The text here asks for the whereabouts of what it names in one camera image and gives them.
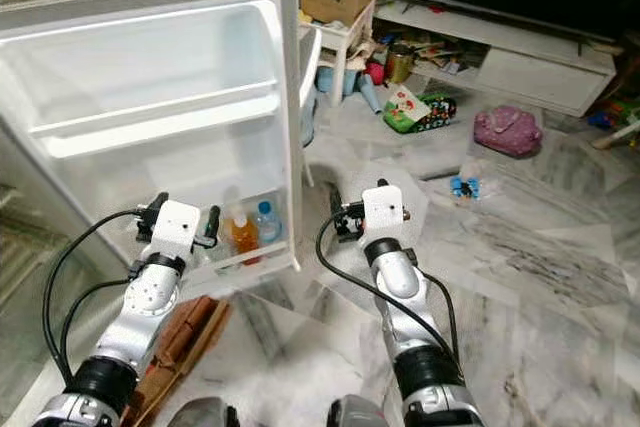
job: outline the black cable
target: black cable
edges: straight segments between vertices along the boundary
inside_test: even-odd
[[[65,368],[71,372],[71,366],[69,364],[69,358],[67,356],[67,337],[69,336],[69,328],[71,327],[71,322],[73,321],[73,316],[76,314],[78,307],[80,304],[89,297],[94,292],[97,292],[100,289],[104,289],[105,287],[114,287],[116,285],[125,285],[129,283],[129,279],[122,280],[112,280],[111,282],[102,282],[100,284],[96,284],[93,287],[85,290],[80,297],[78,297],[71,305],[71,308],[67,312],[66,317],[64,318],[64,323],[62,324],[62,332],[60,333],[60,357],[62,357],[62,361],[65,365]]]
[[[456,313],[455,310],[453,310],[453,301],[451,300],[451,295],[449,294],[449,291],[447,290],[445,285],[440,282],[440,280],[438,280],[433,275],[421,271],[420,269],[418,270],[425,279],[430,280],[438,286],[438,288],[442,292],[442,295],[444,296],[444,300],[447,302],[447,310],[449,311],[449,329],[451,329],[451,347],[453,349],[453,355],[455,356],[458,363],[460,363],[460,351],[458,349],[458,328],[456,327]]]
[[[64,378],[64,382],[67,385],[73,379],[73,375],[71,374],[71,371],[69,370],[69,368],[65,366],[64,361],[62,360],[62,357],[60,356],[60,351],[58,350],[58,347],[56,346],[56,342],[55,342],[55,339],[53,338],[53,332],[52,332],[52,329],[51,329],[51,316],[50,316],[50,312],[51,312],[51,292],[53,291],[53,284],[54,284],[54,282],[56,280],[56,276],[58,275],[58,272],[60,271],[60,268],[62,267],[62,264],[67,259],[67,257],[69,257],[71,252],[73,252],[73,250],[76,247],[78,247],[78,245],[80,245],[80,243],[84,239],[86,239],[93,232],[98,230],[98,228],[100,228],[101,226],[103,226],[107,222],[109,222],[109,221],[111,221],[113,219],[116,219],[118,217],[124,217],[125,215],[140,215],[140,213],[141,212],[140,212],[139,209],[123,210],[121,212],[116,212],[115,214],[108,215],[104,219],[99,220],[98,222],[93,224],[91,227],[89,227],[82,235],[80,235],[78,238],[76,238],[71,244],[69,244],[62,251],[62,254],[60,255],[60,257],[58,258],[58,260],[54,264],[53,268],[51,269],[51,272],[49,273],[49,277],[47,278],[47,283],[45,284],[45,287],[44,287],[44,294],[43,294],[43,299],[42,299],[42,330],[44,332],[44,340],[47,343],[47,348],[49,349],[49,352],[51,353],[51,357],[53,357],[53,361],[58,366],[58,370],[60,370],[60,373],[62,374],[62,377]]]
[[[349,282],[351,282],[353,284],[356,284],[358,287],[361,287],[361,288],[371,292],[373,295],[375,295],[375,296],[381,298],[382,300],[388,302],[389,304],[393,305],[400,312],[402,312],[402,313],[408,315],[409,317],[411,317],[414,321],[416,321],[420,325],[420,327],[422,327],[427,332],[429,332],[429,334],[431,334],[431,336],[436,340],[436,342],[438,342],[438,344],[440,345],[442,350],[444,350],[444,352],[449,356],[449,358],[456,364],[456,366],[458,367],[458,370],[460,371],[460,375],[462,375],[462,370],[460,369],[460,366],[458,364],[458,361],[456,360],[456,357],[454,356],[453,352],[449,348],[449,345],[447,344],[447,342],[442,338],[442,336],[438,333],[438,331],[436,331],[436,329],[431,327],[426,321],[424,321],[413,310],[405,307],[404,305],[402,305],[400,302],[398,302],[393,297],[390,297],[389,295],[385,294],[384,292],[382,292],[378,288],[376,288],[376,287],[374,287],[372,285],[369,285],[366,282],[363,282],[362,280],[358,279],[357,277],[354,277],[354,276],[352,276],[352,275],[350,275],[350,274],[338,269],[337,267],[335,267],[331,263],[329,263],[329,261],[324,257],[324,255],[322,254],[322,237],[324,236],[324,233],[326,232],[327,227],[329,227],[329,225],[331,225],[334,220],[336,220],[338,217],[340,217],[342,215],[344,215],[343,211],[335,212],[334,214],[331,215],[331,217],[329,217],[327,220],[325,220],[325,222],[322,224],[322,227],[320,227],[320,232],[318,232],[318,236],[316,237],[316,255],[318,256],[318,260],[320,261],[320,263],[322,265],[324,265],[327,269],[329,269],[331,272],[333,272],[334,274],[338,275],[339,277],[342,277],[343,279],[348,280]]]

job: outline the can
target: can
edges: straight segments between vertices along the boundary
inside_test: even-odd
[[[387,52],[384,72],[389,82],[401,84],[411,74],[413,49],[403,44],[392,44]]]

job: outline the pink bag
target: pink bag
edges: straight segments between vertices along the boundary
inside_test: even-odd
[[[512,157],[525,157],[540,150],[542,131],[529,112],[501,105],[476,115],[473,139]]]

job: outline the refrigerator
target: refrigerator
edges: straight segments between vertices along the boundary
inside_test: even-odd
[[[203,223],[211,205],[251,213],[270,200],[280,239],[253,265],[196,255],[184,299],[298,268],[297,10],[298,0],[0,0],[0,184],[68,238],[162,191],[202,209]],[[118,219],[83,254],[121,277],[144,247],[135,234]]]

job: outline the cabinet drawer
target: cabinet drawer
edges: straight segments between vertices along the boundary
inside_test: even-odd
[[[546,60],[492,48],[477,81],[488,87],[581,109],[605,77]]]

